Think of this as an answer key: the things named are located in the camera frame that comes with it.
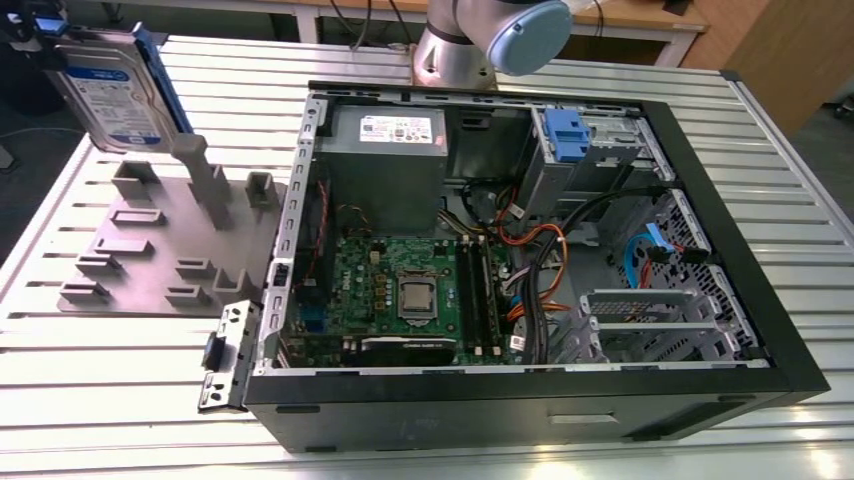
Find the gray floor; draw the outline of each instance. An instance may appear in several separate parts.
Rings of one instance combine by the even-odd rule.
[[[83,131],[66,109],[43,117],[27,117],[0,101],[0,137],[31,128],[67,128]],[[54,185],[82,133],[30,130],[0,138],[0,147],[15,163],[0,170],[0,264],[15,246],[42,200]]]
[[[30,118],[0,103],[0,137],[34,127],[82,129],[67,110],[47,117]],[[81,135],[51,131],[0,138],[0,146],[17,158],[13,171],[0,173],[0,264],[79,140]],[[854,218],[854,118],[837,120],[832,109],[821,109],[796,135],[793,143],[847,214]]]
[[[854,117],[836,119],[823,108],[792,139],[801,157],[854,219]]]

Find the aluminum workbench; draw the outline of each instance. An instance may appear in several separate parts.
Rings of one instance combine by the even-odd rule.
[[[209,158],[234,179],[251,169],[288,181],[310,79],[410,82],[408,57],[389,50],[173,37],[162,52]],[[670,103],[833,391],[678,442],[290,455],[250,414],[197,414],[217,319],[57,309],[122,160],[145,158],[159,175],[186,176],[169,156],[105,154],[85,140],[0,270],[0,474],[854,476],[854,231],[748,90],[717,72],[578,62],[500,82],[504,90]]]

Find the blue drive bay latch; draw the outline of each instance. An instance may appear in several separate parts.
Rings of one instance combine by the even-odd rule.
[[[581,162],[590,149],[590,128],[576,110],[548,108],[545,127],[560,163]]]

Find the gray 3d-printed holder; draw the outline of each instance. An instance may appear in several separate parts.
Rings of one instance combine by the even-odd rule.
[[[63,285],[61,310],[219,316],[223,305],[261,300],[286,186],[259,172],[230,182],[206,148],[205,137],[179,135],[173,156],[190,179],[122,163],[121,198]]]

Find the ram slot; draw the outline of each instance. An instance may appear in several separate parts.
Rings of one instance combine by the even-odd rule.
[[[488,289],[490,288],[492,282],[489,275],[489,270],[486,270],[485,265],[485,256],[484,249],[481,245],[472,245],[472,254],[469,256],[472,262],[472,276],[473,276],[473,287],[474,287],[474,298],[476,298],[476,312],[478,318],[478,333],[481,337],[481,346],[492,349],[493,347],[493,331],[490,326],[490,300]]]
[[[457,250],[457,289],[460,291],[461,316],[464,319],[464,345],[473,352],[481,345],[476,321],[474,288],[472,284],[472,268],[469,262],[469,245],[460,243]]]
[[[500,341],[500,319],[498,319],[498,303],[496,299],[496,283],[493,279],[493,251],[490,250],[490,244],[486,239],[481,239],[482,245],[482,263],[484,263],[484,278],[485,278],[485,294],[488,299],[488,325],[489,335],[485,337],[488,346],[492,347],[493,354],[501,355],[501,341]]]

